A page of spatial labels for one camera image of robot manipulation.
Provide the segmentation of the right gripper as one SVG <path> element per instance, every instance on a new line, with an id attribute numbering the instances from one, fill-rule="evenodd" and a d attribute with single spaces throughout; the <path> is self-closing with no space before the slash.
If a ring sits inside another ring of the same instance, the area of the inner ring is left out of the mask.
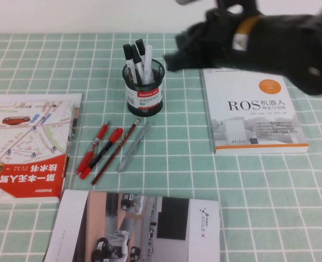
<path id="1" fill-rule="evenodd" d="M 239 24 L 249 17 L 249 5 L 241 4 L 242 11 L 235 14 L 229 10 L 232 4 L 218 4 L 205 13 L 205 21 L 196 23 L 175 36 L 177 48 L 186 46 L 193 52 L 180 50 L 164 55 L 166 69 L 177 72 L 184 69 L 218 67 L 230 52 L 232 39 Z"/>

